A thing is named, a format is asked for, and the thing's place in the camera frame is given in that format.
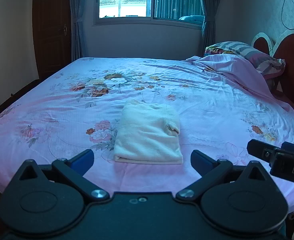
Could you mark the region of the cream knit sweater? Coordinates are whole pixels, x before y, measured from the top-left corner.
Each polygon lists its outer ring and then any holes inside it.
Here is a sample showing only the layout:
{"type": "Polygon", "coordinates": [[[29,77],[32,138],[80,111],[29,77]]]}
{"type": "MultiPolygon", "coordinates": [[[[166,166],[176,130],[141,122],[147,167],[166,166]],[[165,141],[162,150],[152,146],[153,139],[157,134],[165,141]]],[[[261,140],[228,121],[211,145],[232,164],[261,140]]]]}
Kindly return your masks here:
{"type": "Polygon", "coordinates": [[[182,164],[179,134],[179,116],[170,105],[128,101],[117,128],[114,160],[131,164],[182,164]]]}

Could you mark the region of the red white headboard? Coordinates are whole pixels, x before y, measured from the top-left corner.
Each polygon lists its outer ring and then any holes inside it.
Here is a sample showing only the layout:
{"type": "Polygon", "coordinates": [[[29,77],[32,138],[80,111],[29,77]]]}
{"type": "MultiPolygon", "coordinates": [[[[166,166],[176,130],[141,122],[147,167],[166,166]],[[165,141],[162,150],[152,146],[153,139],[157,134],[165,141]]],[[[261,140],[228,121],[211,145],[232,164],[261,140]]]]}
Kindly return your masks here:
{"type": "Polygon", "coordinates": [[[276,42],[260,32],[253,38],[251,46],[274,58],[285,60],[285,70],[275,78],[271,93],[294,109],[294,30],[285,31],[276,42]]]}

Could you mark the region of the floral pink bed sheet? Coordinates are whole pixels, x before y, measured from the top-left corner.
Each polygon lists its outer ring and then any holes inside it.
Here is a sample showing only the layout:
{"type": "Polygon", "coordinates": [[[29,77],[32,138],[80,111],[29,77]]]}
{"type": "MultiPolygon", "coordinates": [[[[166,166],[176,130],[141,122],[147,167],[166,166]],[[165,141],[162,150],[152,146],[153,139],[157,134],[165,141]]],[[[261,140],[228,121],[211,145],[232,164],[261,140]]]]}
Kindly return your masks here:
{"type": "Polygon", "coordinates": [[[294,110],[187,60],[83,58],[0,114],[0,192],[27,159],[50,164],[92,149],[95,161],[85,177],[106,191],[177,193],[199,179],[193,150],[246,165],[253,160],[246,150],[251,139],[294,144],[294,110]],[[177,112],[182,164],[114,160],[122,110],[132,100],[177,112]]]}

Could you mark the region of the striped floral pillow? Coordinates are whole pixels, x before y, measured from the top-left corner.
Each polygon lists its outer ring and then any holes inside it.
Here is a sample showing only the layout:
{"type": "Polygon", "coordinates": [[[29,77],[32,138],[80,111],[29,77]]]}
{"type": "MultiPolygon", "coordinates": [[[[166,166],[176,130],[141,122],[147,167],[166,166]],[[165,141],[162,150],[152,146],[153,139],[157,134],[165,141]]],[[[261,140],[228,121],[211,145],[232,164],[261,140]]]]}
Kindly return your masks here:
{"type": "Polygon", "coordinates": [[[266,80],[282,75],[285,70],[285,60],[273,58],[240,41],[219,42],[206,47],[204,56],[215,54],[234,54],[248,60],[266,80]]]}

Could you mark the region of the pink blanket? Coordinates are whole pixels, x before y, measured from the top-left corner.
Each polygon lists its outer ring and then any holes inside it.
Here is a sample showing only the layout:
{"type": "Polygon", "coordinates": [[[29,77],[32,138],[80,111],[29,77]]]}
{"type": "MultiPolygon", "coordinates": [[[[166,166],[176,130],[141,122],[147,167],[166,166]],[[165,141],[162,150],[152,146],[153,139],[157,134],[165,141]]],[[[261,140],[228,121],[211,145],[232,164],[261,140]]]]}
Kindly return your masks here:
{"type": "Polygon", "coordinates": [[[225,76],[254,96],[277,102],[286,111],[294,110],[294,103],[289,97],[277,89],[270,90],[264,77],[246,59],[232,54],[215,54],[205,57],[193,56],[187,61],[225,76]]]}

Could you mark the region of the right blue curtain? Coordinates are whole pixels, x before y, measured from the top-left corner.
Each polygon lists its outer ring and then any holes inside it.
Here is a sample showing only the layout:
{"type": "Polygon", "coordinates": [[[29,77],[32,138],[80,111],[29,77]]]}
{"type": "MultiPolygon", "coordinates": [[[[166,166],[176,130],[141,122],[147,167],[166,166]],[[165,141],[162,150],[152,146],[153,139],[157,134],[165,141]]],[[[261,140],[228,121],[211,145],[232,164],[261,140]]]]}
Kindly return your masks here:
{"type": "Polygon", "coordinates": [[[206,47],[215,43],[216,38],[216,14],[221,0],[200,0],[204,15],[202,24],[202,54],[206,47]]]}

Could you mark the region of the blue curtain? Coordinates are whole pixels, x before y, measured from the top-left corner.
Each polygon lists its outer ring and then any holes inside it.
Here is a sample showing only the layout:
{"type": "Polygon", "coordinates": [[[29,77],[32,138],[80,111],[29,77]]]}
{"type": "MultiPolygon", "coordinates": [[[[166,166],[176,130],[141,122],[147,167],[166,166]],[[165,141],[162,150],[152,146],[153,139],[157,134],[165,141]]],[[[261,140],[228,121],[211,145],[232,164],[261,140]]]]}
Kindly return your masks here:
{"type": "Polygon", "coordinates": [[[200,0],[204,15],[202,24],[202,54],[206,47],[215,43],[216,38],[216,14],[221,0],[200,0]]]}
{"type": "Polygon", "coordinates": [[[85,0],[69,0],[71,11],[71,59],[75,61],[84,57],[85,41],[83,15],[85,0]]]}

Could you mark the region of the dark wooden door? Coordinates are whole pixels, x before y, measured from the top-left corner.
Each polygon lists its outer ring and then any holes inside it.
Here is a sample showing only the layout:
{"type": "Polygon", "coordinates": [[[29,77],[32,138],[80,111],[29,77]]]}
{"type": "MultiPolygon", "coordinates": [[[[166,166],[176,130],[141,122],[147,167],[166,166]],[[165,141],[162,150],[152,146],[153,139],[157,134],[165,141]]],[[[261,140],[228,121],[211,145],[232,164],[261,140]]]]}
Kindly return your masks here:
{"type": "Polygon", "coordinates": [[[69,0],[33,0],[32,25],[38,76],[44,80],[71,63],[69,0]]]}

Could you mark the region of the left blue curtain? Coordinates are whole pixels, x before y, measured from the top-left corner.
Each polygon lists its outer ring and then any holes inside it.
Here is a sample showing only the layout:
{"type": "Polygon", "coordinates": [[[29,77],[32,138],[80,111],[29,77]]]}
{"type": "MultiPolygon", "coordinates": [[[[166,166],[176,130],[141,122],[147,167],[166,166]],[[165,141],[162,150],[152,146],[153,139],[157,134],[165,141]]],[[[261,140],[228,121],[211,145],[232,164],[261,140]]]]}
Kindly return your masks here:
{"type": "Polygon", "coordinates": [[[71,11],[71,59],[75,61],[84,57],[85,41],[83,15],[85,0],[69,0],[71,11]]]}

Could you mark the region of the window with white frame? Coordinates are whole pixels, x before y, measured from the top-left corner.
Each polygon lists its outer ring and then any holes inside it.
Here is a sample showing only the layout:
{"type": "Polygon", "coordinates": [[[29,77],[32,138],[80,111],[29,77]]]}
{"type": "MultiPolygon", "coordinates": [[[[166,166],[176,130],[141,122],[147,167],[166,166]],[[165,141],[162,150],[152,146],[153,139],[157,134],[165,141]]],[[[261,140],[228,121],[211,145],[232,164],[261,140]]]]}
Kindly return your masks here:
{"type": "Polygon", "coordinates": [[[94,0],[94,24],[164,24],[199,28],[200,0],[94,0]]]}

